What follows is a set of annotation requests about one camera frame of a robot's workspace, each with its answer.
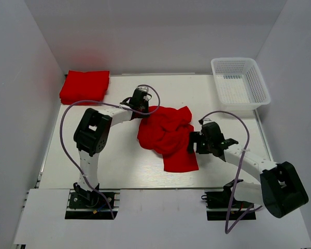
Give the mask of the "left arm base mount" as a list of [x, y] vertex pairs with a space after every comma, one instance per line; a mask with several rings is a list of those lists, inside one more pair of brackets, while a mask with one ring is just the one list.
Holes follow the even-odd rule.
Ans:
[[70, 191], [65, 212], [66, 220], [113, 220], [118, 213], [118, 192], [105, 191], [106, 199], [95, 192], [82, 189], [77, 183]]

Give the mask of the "red t shirt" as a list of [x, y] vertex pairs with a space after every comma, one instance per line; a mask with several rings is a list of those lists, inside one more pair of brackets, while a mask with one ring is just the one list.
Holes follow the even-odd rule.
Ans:
[[195, 153], [187, 151], [192, 114], [187, 106], [180, 109], [149, 107], [154, 113], [142, 119], [137, 139], [142, 148], [153, 150], [163, 158], [164, 171], [185, 173], [199, 169]]

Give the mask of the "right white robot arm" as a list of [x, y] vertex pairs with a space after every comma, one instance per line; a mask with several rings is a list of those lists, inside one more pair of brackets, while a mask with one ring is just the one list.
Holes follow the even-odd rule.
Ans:
[[293, 164], [264, 160], [242, 147], [238, 141], [225, 139], [216, 122], [202, 125], [200, 132], [191, 132], [187, 151], [211, 154], [237, 166], [258, 181], [255, 184], [243, 179], [232, 180], [223, 186], [222, 192], [208, 193], [207, 204], [211, 209], [226, 205], [238, 209], [257, 204], [265, 207], [274, 217], [282, 218], [309, 201]]

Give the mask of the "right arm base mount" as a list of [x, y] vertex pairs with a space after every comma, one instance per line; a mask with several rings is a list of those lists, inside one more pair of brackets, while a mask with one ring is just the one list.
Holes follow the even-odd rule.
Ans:
[[[234, 181], [231, 181], [223, 186], [221, 191], [207, 191], [202, 196], [202, 201], [206, 203], [206, 214], [208, 221], [225, 221], [227, 215], [228, 204], [231, 196], [231, 190]], [[230, 219], [236, 220], [239, 218], [251, 205], [246, 201], [237, 201], [233, 199]]]

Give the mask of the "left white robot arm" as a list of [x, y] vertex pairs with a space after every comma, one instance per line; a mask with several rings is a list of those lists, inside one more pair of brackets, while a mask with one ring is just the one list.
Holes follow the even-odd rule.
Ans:
[[88, 108], [85, 111], [74, 134], [80, 168], [83, 171], [79, 176], [79, 181], [74, 184], [74, 190], [82, 194], [81, 200], [86, 206], [93, 207], [99, 201], [99, 194], [94, 191], [94, 189], [99, 189], [98, 158], [105, 148], [110, 128], [125, 121], [147, 117], [150, 97], [148, 87], [138, 87], [134, 90], [132, 97], [120, 103], [130, 110], [108, 108], [97, 111]]

